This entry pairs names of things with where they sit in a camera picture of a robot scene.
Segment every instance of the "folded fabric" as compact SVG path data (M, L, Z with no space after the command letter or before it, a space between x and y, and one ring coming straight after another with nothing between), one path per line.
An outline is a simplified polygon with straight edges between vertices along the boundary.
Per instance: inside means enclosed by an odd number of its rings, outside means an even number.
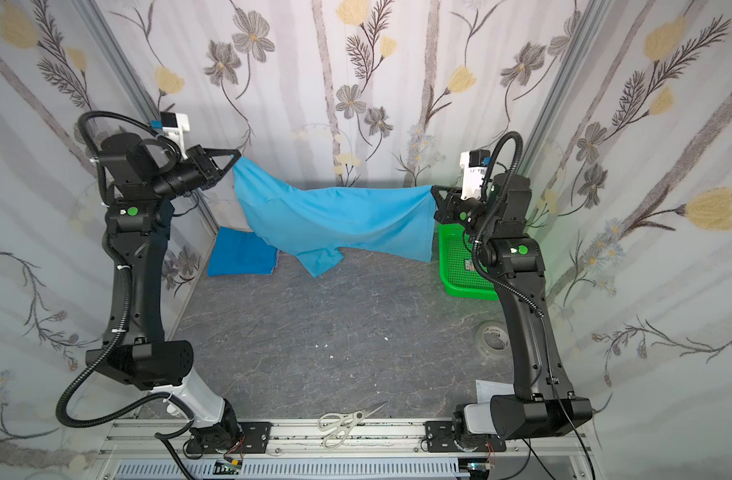
M219 227L207 274L272 274L278 262L278 250L267 245L253 232Z
M298 190L251 160L233 167L236 195L248 225L280 250L295 255L313 276L342 260L350 246L429 262L435 201L430 186Z

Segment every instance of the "scissors blade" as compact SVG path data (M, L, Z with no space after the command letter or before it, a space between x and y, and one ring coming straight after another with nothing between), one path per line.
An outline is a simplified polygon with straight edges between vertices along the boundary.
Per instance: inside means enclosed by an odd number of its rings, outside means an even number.
M364 411L364 418L367 418L367 417L372 416L373 414L376 413L377 410L379 410L380 408L386 406L387 404L388 404L387 402L380 402L380 403L373 404L369 408L364 408L364 410L363 410Z

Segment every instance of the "wall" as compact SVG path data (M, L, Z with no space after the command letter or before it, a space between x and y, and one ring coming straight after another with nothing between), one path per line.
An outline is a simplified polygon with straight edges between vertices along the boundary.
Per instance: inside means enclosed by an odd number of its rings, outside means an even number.
M732 478L732 1L613 2L530 176L606 478Z
M459 152L531 132L586 1L100 1L194 143L295 187L450 184ZM206 192L247 228L229 180Z
M0 478L82 478L107 431L62 428L54 406L110 312L104 207L73 125L90 108L134 115L113 79L72 3L0 2ZM115 129L97 124L95 134ZM162 278L167 331L212 241L196 214L175 225ZM79 418L139 396L109 379L88 383L72 408Z

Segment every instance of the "white-handled scissors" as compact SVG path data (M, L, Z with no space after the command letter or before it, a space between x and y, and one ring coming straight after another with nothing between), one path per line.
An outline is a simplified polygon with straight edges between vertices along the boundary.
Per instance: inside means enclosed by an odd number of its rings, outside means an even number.
M375 403L369 408L363 410L357 410L352 413L327 413L323 417L318 419L318 430L321 432L328 432L332 428L329 434L323 437L323 448L327 450L333 450L344 443L344 440L350 436L350 431L357 424L362 422L364 418L372 416L377 410L387 405L387 402Z

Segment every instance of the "white paper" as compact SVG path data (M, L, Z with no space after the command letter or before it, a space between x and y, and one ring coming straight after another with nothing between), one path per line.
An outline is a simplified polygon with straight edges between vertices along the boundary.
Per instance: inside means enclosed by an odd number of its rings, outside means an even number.
M476 380L475 391L478 395L478 403L490 402L491 397L495 395L515 395L511 384L487 382L486 380Z

